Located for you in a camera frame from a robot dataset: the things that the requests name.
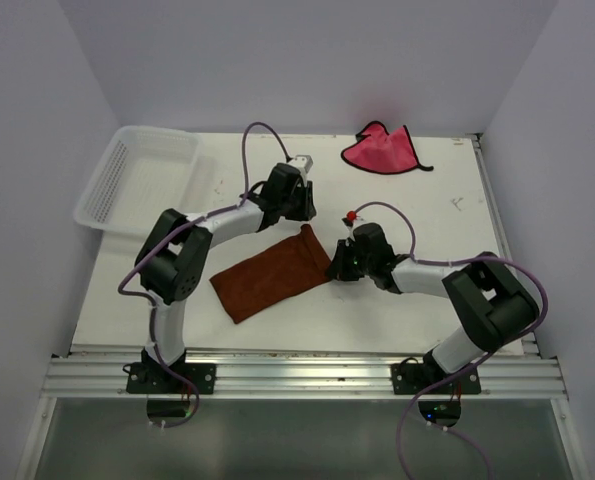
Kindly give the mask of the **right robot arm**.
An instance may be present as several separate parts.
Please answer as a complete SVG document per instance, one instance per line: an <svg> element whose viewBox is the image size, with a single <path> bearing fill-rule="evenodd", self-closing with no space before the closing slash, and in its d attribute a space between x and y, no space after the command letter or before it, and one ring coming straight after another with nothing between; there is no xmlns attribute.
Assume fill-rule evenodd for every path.
<svg viewBox="0 0 595 480"><path fill-rule="evenodd" d="M491 252L452 263L417 260L395 253L376 223L344 224L349 234L337 242L326 271L330 279L368 277L380 290L445 298L453 307L460 327L423 357L422 379L431 391L447 391L460 370L514 341L540 315L509 263Z"/></svg>

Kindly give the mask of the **brown towel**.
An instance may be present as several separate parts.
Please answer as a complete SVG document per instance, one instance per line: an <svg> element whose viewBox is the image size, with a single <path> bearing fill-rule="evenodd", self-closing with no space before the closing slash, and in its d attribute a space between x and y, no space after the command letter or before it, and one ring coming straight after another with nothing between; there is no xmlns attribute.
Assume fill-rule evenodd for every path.
<svg viewBox="0 0 595 480"><path fill-rule="evenodd" d="M308 224L263 252L210 278L233 323L329 281L331 260Z"/></svg>

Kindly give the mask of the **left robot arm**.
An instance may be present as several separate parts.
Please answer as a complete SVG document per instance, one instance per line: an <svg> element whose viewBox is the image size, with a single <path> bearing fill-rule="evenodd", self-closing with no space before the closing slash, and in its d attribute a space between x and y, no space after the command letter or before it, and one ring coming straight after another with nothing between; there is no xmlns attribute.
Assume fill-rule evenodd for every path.
<svg viewBox="0 0 595 480"><path fill-rule="evenodd" d="M151 305L145 352L156 361L149 379L159 390L174 392L184 383L185 369L178 361L185 355L185 304L199 285L210 250L266 230L281 219L314 218L313 184L308 179L312 165L308 155L276 164L261 190L243 194L234 206L193 215L168 209L160 215L130 272L141 285L135 294Z"/></svg>

